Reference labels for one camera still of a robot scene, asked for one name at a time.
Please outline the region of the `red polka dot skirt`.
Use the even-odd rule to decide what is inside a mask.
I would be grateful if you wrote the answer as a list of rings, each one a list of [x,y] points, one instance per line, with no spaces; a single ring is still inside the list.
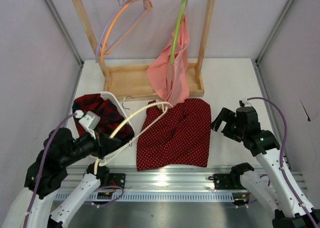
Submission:
[[[137,141],[137,170],[171,164],[207,167],[211,120],[210,104],[199,98],[186,99],[166,114],[157,106],[148,108]]]

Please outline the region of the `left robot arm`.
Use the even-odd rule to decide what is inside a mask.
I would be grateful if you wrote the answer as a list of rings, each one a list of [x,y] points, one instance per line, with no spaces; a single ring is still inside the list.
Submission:
[[[74,139],[67,128],[52,131],[44,141],[44,149],[28,168],[24,188],[11,205],[3,227],[68,227],[72,218],[95,191],[124,191],[124,186],[111,180],[108,167],[92,163],[78,186],[55,210],[52,204],[68,175],[67,167],[95,154],[98,158],[121,144],[102,132],[85,132]]]

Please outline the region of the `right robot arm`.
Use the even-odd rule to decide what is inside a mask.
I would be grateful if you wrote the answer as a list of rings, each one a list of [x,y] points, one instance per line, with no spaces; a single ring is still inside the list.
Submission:
[[[209,179],[216,189],[246,189],[272,215],[273,227],[319,227],[320,211],[304,195],[285,164],[281,148],[272,132],[262,130],[255,108],[239,107],[236,111],[222,108],[210,124],[213,131],[242,143],[264,169],[270,185],[264,183],[247,162],[233,166],[227,174],[214,174]]]

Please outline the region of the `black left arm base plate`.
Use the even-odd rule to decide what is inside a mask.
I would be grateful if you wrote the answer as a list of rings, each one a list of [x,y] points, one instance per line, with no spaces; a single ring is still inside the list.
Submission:
[[[105,186],[119,186],[124,188],[126,183],[125,173],[108,173],[102,178],[100,182],[100,187]]]

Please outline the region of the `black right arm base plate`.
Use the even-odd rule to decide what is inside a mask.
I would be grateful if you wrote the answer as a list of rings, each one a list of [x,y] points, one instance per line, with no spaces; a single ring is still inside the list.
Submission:
[[[216,173],[209,176],[208,180],[214,183],[214,187],[217,190],[235,189],[235,185],[230,174]]]

